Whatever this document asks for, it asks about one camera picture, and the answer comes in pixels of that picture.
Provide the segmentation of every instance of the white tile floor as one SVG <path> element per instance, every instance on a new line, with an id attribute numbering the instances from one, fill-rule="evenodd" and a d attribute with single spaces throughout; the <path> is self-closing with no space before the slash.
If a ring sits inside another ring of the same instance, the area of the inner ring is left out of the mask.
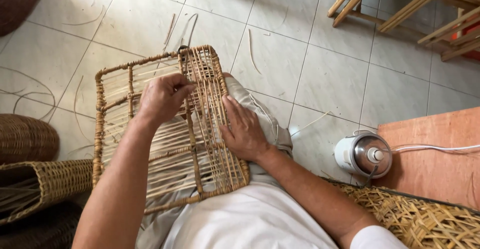
<path id="1" fill-rule="evenodd" d="M 388 17 L 409 0 L 363 0 L 363 13 Z M 211 44 L 231 72 L 294 135 L 295 159 L 321 176 L 355 182 L 333 161 L 337 141 L 356 129 L 480 105 L 480 63 L 447 63 L 405 34 L 380 34 L 348 18 L 338 28 L 326 17 L 334 0 L 40 0 L 27 21 L 0 38 L 0 112 L 42 118 L 61 139 L 59 160 L 89 158 L 95 117 L 94 74 L 158 54 L 173 13 L 167 49 L 192 29 L 192 45 Z M 424 32 L 455 17 L 432 2 L 406 25 Z M 92 21 L 88 24 L 75 25 Z M 253 68 L 248 48 L 261 75 Z M 14 73 L 15 69 L 25 75 Z M 28 78 L 33 77 L 45 86 Z M 79 88 L 76 111 L 75 92 Z M 47 96 L 47 87 L 55 96 Z"/>

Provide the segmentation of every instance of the beige pants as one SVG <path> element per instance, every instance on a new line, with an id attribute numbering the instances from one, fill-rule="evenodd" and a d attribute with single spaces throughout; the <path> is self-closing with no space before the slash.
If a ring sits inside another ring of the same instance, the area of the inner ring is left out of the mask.
<path id="1" fill-rule="evenodd" d="M 225 78 L 228 93 L 234 97 L 242 106 L 254 111 L 260 121 L 263 133 L 267 141 L 276 145 L 278 149 L 284 151 L 292 157 L 292 141 L 290 133 L 279 126 L 277 119 L 270 113 L 268 108 L 257 101 L 243 86 L 234 78 Z M 281 188 L 278 182 L 270 176 L 264 169 L 256 163 L 250 163 L 250 181 L 263 182 L 272 184 Z M 147 208 L 165 204 L 184 197 L 190 197 L 196 194 L 195 189 L 191 191 L 177 192 L 172 195 L 161 197 L 155 201 L 147 203 Z M 158 213 L 153 213 L 144 216 L 142 220 L 142 228 L 144 231 L 139 234 L 137 239 L 137 248 L 139 249 L 158 249 L 164 245 L 165 238 L 171 230 L 171 227 L 178 216 L 182 213 L 183 216 L 188 214 L 189 209 L 192 209 L 195 204 L 187 205 L 185 207 L 178 207 Z"/>

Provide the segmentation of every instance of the forearm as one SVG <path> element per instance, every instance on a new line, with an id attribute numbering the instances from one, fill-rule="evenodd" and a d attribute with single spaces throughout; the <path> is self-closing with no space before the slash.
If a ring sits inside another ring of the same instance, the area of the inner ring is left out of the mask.
<path id="1" fill-rule="evenodd" d="M 142 118 L 129 122 L 83 210 L 72 248 L 134 248 L 145 208 L 155 129 Z"/>
<path id="2" fill-rule="evenodd" d="M 379 222 L 337 188 L 312 174 L 283 152 L 271 149 L 257 162 L 273 176 L 328 234 L 345 249 L 355 234 Z"/>

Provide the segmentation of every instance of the orange plywood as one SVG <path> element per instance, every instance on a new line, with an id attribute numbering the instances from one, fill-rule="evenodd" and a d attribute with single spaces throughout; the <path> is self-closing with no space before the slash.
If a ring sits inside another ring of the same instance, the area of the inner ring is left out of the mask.
<path id="1" fill-rule="evenodd" d="M 390 147 L 480 145 L 480 107 L 383 124 L 378 134 Z M 480 155 L 480 148 L 466 151 Z M 480 209 L 480 156 L 435 149 L 394 152 L 390 172 L 372 184 Z"/>

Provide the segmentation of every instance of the hand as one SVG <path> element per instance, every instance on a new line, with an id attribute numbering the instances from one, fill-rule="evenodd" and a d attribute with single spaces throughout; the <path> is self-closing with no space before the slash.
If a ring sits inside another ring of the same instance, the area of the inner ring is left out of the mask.
<path id="1" fill-rule="evenodd" d="M 227 148 L 240 159 L 258 162 L 275 146 L 268 143 L 261 130 L 257 114 L 240 105 L 230 95 L 222 97 L 227 109 L 231 129 L 220 126 L 222 138 Z"/>
<path id="2" fill-rule="evenodd" d="M 179 73 L 153 79 L 143 89 L 137 116 L 142 116 L 158 128 L 175 117 L 183 100 L 194 89 L 195 86 Z"/>

